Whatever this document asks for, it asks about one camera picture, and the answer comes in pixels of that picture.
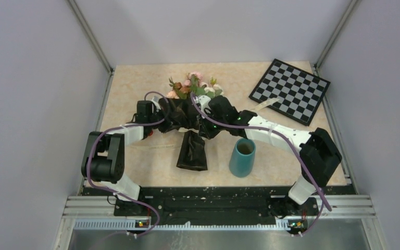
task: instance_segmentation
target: tabletop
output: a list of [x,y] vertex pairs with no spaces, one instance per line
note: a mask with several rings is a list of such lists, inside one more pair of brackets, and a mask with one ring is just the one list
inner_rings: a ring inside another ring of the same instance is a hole
[[[290,65],[312,73],[308,61],[288,61]],[[137,101],[148,91],[166,95],[171,87],[168,78],[183,81],[192,71],[201,72],[206,79],[214,77],[223,87],[223,94],[238,111],[252,109],[258,103],[249,94],[271,62],[231,62],[207,64],[164,64],[117,66],[104,111],[101,130],[117,127],[132,119]],[[330,133],[321,104],[307,127],[269,108],[257,112],[267,120],[298,129],[314,131],[317,127]],[[141,186],[281,186],[292,185],[301,174],[294,155],[255,141],[256,156],[252,172],[238,178],[229,171],[229,159],[239,139],[222,131],[206,140],[207,171],[192,171],[176,167],[184,133],[170,131],[154,134],[126,148],[125,173]],[[328,185],[346,185],[341,165]]]

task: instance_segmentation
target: table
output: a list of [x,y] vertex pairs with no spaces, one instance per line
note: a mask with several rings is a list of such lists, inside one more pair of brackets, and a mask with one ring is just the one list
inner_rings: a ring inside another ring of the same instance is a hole
[[[308,61],[289,61],[295,67],[312,72]],[[186,74],[199,71],[206,79],[217,78],[226,96],[238,111],[252,109],[256,102],[248,98],[271,62],[232,62],[213,64],[166,64],[117,66],[109,91],[101,130],[117,127],[132,119],[137,101],[148,91],[166,95],[171,89],[168,78],[183,81]],[[267,120],[281,125],[313,131],[317,127],[330,133],[324,107],[321,104],[310,126],[306,127],[269,108],[258,111]],[[255,142],[256,157],[253,171],[245,178],[237,178],[228,168],[236,136],[222,131],[206,141],[207,171],[190,171],[176,167],[183,133],[171,131],[154,134],[126,148],[125,173],[141,186],[281,186],[292,185],[301,168],[296,158],[271,145]],[[328,185],[346,185],[341,165]]]

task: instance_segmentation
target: white wall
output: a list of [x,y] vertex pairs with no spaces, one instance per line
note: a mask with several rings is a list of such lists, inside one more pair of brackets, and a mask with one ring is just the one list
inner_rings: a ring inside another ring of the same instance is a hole
[[65,1],[0,1],[0,249],[51,249],[107,74]]
[[310,60],[349,0],[78,0],[112,65]]
[[362,1],[322,75],[357,186],[400,249],[400,1]]

